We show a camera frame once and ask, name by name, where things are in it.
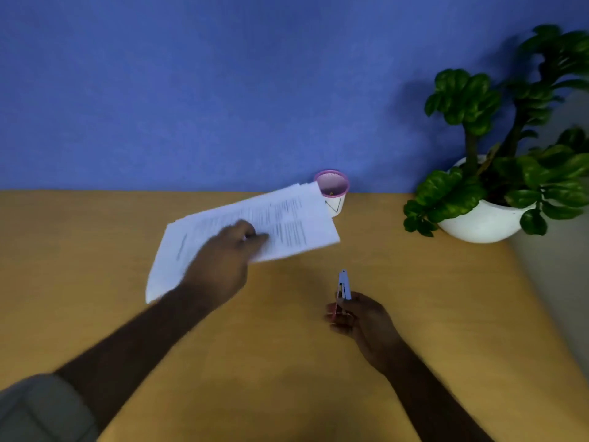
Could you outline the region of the grey shirt sleeve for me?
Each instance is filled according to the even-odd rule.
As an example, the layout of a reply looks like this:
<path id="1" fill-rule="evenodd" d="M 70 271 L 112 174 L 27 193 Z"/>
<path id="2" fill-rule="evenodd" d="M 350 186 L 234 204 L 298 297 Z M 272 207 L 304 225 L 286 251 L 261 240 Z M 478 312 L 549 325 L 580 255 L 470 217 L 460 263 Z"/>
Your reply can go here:
<path id="1" fill-rule="evenodd" d="M 54 374 L 0 391 L 0 442 L 97 442 L 98 426 L 76 390 Z"/>

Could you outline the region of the person's left forearm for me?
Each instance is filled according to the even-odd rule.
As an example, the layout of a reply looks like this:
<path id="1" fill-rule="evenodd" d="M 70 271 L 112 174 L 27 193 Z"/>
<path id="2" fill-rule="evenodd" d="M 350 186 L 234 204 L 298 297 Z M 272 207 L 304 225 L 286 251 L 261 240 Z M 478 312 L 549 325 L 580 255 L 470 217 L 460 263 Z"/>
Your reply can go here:
<path id="1" fill-rule="evenodd" d="M 173 346 L 217 306 L 212 290 L 180 284 L 55 374 L 76 390 L 101 435 Z"/>

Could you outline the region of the person's left hand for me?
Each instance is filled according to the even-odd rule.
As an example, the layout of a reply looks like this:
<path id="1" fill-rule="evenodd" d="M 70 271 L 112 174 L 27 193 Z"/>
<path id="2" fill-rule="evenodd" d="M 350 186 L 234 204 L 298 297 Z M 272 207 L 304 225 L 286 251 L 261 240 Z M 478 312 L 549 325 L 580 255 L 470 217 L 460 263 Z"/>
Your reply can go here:
<path id="1" fill-rule="evenodd" d="M 224 227 L 201 247 L 180 282 L 210 311 L 235 296 L 247 281 L 249 263 L 243 260 L 246 233 L 261 234 L 245 220 Z"/>

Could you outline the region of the pink rimmed white cup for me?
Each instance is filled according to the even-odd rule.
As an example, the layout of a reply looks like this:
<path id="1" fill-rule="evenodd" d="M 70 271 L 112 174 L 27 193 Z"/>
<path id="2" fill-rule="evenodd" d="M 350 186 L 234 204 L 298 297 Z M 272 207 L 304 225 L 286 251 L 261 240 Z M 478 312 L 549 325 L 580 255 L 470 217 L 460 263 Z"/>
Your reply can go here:
<path id="1" fill-rule="evenodd" d="M 350 189 L 349 178 L 338 170 L 324 170 L 317 173 L 313 181 L 318 184 L 330 216 L 339 215 Z"/>

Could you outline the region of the green leafy plant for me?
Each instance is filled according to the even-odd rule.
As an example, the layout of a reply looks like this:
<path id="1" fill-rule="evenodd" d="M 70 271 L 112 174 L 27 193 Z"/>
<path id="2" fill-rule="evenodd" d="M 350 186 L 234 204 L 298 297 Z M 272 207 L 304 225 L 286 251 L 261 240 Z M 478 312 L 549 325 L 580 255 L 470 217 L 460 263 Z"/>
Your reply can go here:
<path id="1" fill-rule="evenodd" d="M 405 231 L 433 237 L 439 222 L 466 215 L 485 200 L 512 208 L 534 204 L 522 215 L 521 230 L 544 236 L 547 219 L 572 220 L 589 206 L 581 182 L 589 177 L 589 132 L 571 126 L 555 144 L 518 155 L 521 141 L 537 139 L 534 128 L 549 123 L 552 105 L 565 101 L 559 90 L 589 94 L 589 31 L 539 25 L 518 50 L 526 60 L 541 57 L 536 78 L 521 75 L 495 84 L 486 73 L 461 68 L 436 75 L 424 112 L 462 128 L 465 158 L 432 171 L 417 186 L 403 207 Z"/>

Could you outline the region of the white round plant pot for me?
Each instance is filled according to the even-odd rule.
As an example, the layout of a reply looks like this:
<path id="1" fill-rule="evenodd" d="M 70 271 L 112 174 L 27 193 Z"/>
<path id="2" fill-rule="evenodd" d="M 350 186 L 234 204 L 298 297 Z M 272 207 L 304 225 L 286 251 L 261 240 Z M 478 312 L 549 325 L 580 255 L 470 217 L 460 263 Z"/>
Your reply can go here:
<path id="1" fill-rule="evenodd" d="M 521 230 L 520 219 L 527 208 L 500 206 L 481 200 L 466 215 L 448 219 L 437 224 L 438 228 L 459 240 L 475 244 L 501 242 Z"/>

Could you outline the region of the person's right forearm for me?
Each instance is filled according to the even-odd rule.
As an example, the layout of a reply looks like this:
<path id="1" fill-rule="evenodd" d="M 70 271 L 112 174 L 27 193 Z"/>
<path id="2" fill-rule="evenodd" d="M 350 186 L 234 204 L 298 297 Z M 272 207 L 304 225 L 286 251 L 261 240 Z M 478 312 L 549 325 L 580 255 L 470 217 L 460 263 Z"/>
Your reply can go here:
<path id="1" fill-rule="evenodd" d="M 421 442 L 494 442 L 404 341 L 384 370 Z"/>

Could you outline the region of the light blue stapler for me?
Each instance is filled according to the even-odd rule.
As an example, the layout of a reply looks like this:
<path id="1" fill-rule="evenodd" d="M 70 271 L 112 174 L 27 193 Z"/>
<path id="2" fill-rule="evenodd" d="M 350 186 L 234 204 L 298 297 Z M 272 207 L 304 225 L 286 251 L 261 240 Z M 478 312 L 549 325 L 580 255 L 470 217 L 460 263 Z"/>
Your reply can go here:
<path id="1" fill-rule="evenodd" d="M 347 270 L 341 270 L 338 274 L 336 304 L 333 310 L 333 317 L 337 315 L 345 315 L 347 312 L 342 309 L 338 301 L 350 301 L 352 294 L 350 289 L 349 275 Z"/>

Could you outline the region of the person's right hand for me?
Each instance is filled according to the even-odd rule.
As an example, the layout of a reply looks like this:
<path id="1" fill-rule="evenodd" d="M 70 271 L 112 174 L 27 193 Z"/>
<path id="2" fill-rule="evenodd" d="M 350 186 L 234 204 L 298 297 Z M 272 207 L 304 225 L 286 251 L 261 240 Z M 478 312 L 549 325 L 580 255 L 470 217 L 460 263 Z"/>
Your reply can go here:
<path id="1" fill-rule="evenodd" d="M 385 307 L 374 300 L 369 311 L 346 311 L 345 315 L 334 318 L 335 304 L 326 305 L 324 319 L 330 329 L 354 340 L 366 361 L 379 373 L 390 377 L 401 360 L 406 344 Z"/>

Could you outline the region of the white printed paper sheets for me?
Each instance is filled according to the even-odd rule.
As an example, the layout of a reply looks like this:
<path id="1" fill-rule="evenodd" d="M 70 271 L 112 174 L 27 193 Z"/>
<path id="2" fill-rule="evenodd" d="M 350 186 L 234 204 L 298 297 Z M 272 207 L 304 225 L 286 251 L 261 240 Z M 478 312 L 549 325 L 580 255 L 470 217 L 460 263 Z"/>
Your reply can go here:
<path id="1" fill-rule="evenodd" d="M 148 275 L 145 302 L 172 290 L 203 244 L 240 220 L 269 239 L 252 259 L 288 258 L 340 242 L 317 182 L 294 184 L 226 206 L 187 215 L 166 226 Z"/>

